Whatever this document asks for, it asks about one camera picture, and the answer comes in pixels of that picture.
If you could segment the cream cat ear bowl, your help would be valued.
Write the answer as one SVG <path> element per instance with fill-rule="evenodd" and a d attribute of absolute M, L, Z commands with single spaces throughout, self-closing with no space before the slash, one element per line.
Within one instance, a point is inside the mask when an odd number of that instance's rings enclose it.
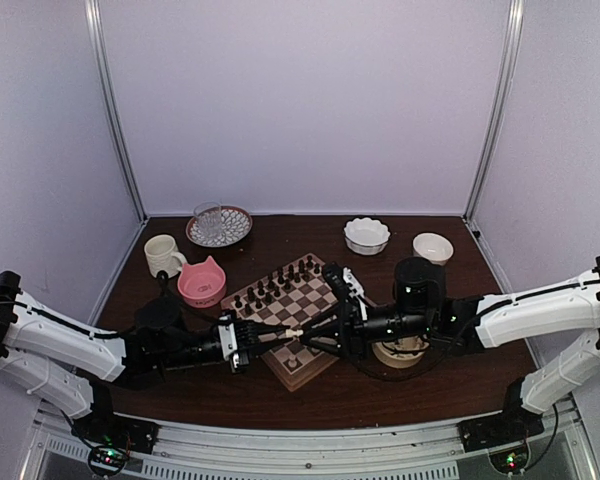
<path fill-rule="evenodd" d="M 429 343 L 418 336 L 372 344 L 375 357 L 383 365 L 398 370 L 418 364 L 428 348 Z"/>

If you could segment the clear drinking glass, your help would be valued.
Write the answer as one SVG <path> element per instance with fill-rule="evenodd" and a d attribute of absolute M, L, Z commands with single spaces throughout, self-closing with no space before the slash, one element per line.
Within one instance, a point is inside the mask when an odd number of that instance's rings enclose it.
<path fill-rule="evenodd" d="M 195 232 L 206 242 L 217 240 L 223 230 L 222 207 L 219 203 L 209 201 L 194 208 Z"/>

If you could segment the patterned ceramic plate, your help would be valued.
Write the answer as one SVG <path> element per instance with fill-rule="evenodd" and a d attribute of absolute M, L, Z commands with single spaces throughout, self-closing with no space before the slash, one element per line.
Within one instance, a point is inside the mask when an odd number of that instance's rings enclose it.
<path fill-rule="evenodd" d="M 240 207 L 215 203 L 200 205 L 187 223 L 187 239 L 204 248 L 224 248 L 238 243 L 251 231 L 251 215 Z"/>

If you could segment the wooden chess board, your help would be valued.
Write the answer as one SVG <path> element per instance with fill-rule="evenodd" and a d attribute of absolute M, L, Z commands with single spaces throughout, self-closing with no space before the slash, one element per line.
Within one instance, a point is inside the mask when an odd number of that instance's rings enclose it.
<path fill-rule="evenodd" d="M 312 253 L 299 257 L 227 295 L 221 308 L 234 310 L 239 319 L 298 329 L 336 304 L 336 297 L 322 277 L 323 265 L 324 261 Z M 291 355 L 298 362 L 293 371 L 288 368 Z M 305 386 L 338 361 L 297 340 L 271 349 L 261 359 L 290 392 Z"/>

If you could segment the aluminium frame post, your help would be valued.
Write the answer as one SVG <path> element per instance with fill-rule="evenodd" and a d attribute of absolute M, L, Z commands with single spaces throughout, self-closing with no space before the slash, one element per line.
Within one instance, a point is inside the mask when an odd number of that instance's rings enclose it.
<path fill-rule="evenodd" d="M 479 202 L 486 186 L 487 177 L 495 156 L 497 142 L 505 117 L 506 106 L 519 57 L 524 25 L 524 13 L 525 2 L 523 0 L 511 0 L 509 2 L 502 56 L 491 112 L 489 114 L 478 167 L 463 215 L 465 222 L 471 226 L 476 223 Z"/>
<path fill-rule="evenodd" d="M 113 142 L 114 152 L 121 169 L 123 182 L 133 205 L 135 216 L 140 223 L 145 223 L 148 219 L 148 216 L 141 199 L 139 186 L 131 165 L 120 113 L 116 102 L 113 80 L 107 58 L 100 2 L 97 0 L 86 0 L 84 4 L 87 27 L 89 30 L 96 67 L 98 70 L 98 76 L 105 105 L 106 119 Z"/>

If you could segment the pink cat ear bowl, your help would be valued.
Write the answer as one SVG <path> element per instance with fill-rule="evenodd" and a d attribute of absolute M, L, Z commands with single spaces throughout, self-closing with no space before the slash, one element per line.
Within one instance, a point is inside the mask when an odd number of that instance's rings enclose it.
<path fill-rule="evenodd" d="M 186 305 L 205 309 L 217 305 L 226 294 L 227 277 L 212 256 L 182 266 L 177 289 Z"/>

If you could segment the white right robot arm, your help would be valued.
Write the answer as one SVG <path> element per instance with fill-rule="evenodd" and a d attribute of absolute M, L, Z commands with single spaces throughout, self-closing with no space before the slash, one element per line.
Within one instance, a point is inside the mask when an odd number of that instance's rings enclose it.
<path fill-rule="evenodd" d="M 394 302 L 370 306 L 361 284 L 335 263 L 322 274 L 337 304 L 302 328 L 303 344 L 352 359 L 373 343 L 420 337 L 444 356 L 479 353 L 523 338 L 578 330 L 580 337 L 543 368 L 510 385 L 493 419 L 499 440 L 515 440 L 557 400 L 600 372 L 600 256 L 593 269 L 520 293 L 452 299 L 442 266 L 409 257 L 394 269 Z"/>

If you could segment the white ribbed mug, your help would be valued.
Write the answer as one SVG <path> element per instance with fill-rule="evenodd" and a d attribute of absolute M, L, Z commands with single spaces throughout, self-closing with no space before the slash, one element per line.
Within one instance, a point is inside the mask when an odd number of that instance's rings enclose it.
<path fill-rule="evenodd" d="M 179 251 L 176 240 L 171 235 L 161 234 L 150 238 L 144 244 L 144 254 L 152 277 L 157 278 L 163 271 L 168 278 L 179 275 L 187 263 Z"/>

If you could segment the plain white round bowl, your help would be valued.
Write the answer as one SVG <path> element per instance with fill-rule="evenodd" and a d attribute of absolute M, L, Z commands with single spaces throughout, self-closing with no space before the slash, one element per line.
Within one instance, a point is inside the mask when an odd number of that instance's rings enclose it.
<path fill-rule="evenodd" d="M 446 265 L 455 252 L 447 238 L 431 232 L 416 235 L 412 241 L 412 251 L 415 256 L 440 266 Z"/>

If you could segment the aluminium frame post left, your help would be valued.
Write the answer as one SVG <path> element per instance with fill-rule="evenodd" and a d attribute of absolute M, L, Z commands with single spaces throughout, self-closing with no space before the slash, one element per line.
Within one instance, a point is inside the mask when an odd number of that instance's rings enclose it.
<path fill-rule="evenodd" d="M 116 102 L 113 80 L 107 58 L 100 2 L 97 0 L 86 0 L 84 4 L 87 27 L 89 30 L 96 67 L 98 70 L 98 76 L 105 105 L 106 119 L 113 142 L 114 152 L 121 169 L 123 182 L 133 205 L 135 216 L 140 223 L 145 223 L 148 219 L 148 216 L 141 199 L 139 186 L 131 165 L 120 113 Z"/>

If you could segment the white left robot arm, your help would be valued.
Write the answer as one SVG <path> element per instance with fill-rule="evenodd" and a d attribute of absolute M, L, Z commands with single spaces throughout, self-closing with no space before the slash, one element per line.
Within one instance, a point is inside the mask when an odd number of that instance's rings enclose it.
<path fill-rule="evenodd" d="M 239 372 L 299 331 L 225 312 L 205 330 L 190 331 L 181 303 L 167 291 L 136 311 L 131 328 L 118 332 L 85 325 L 36 301 L 20 276 L 0 273 L 0 372 L 28 394 L 60 408 L 103 444 L 124 433 L 108 410 L 107 385 L 142 390 L 168 371 L 226 363 Z"/>

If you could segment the aluminium front rail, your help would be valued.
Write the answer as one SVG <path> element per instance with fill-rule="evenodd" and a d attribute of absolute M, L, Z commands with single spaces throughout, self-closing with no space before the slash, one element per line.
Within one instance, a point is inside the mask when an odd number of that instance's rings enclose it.
<path fill-rule="evenodd" d="M 122 479 L 506 479 L 505 452 L 528 448 L 525 479 L 597 479 L 578 408 L 560 401 L 544 433 L 467 451 L 457 420 L 336 430 L 254 430 L 161 421 L 154 450 L 134 453 Z"/>

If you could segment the aluminium frame post right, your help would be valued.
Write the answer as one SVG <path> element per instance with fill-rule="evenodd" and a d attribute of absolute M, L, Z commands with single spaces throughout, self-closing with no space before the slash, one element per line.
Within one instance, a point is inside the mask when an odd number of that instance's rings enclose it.
<path fill-rule="evenodd" d="M 471 226 L 476 223 L 479 202 L 486 186 L 487 177 L 495 156 L 497 142 L 505 117 L 506 106 L 519 57 L 524 25 L 524 13 L 525 2 L 523 0 L 511 0 L 509 2 L 502 56 L 491 112 L 489 114 L 478 167 L 463 215 L 465 222 Z"/>

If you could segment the white pawn chess piece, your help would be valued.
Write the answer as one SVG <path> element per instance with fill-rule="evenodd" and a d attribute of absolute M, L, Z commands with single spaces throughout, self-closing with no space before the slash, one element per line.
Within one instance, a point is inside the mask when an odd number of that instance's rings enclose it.
<path fill-rule="evenodd" d="M 285 338 L 299 338 L 304 334 L 302 329 L 286 329 L 284 331 Z"/>

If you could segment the white scalloped bowl black rim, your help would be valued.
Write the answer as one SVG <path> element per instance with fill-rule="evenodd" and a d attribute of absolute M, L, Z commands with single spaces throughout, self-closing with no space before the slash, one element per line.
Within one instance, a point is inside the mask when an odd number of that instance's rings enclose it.
<path fill-rule="evenodd" d="M 348 221 L 344 226 L 343 233 L 347 248 L 362 256 L 374 256 L 381 253 L 391 237 L 387 225 L 369 217 Z"/>

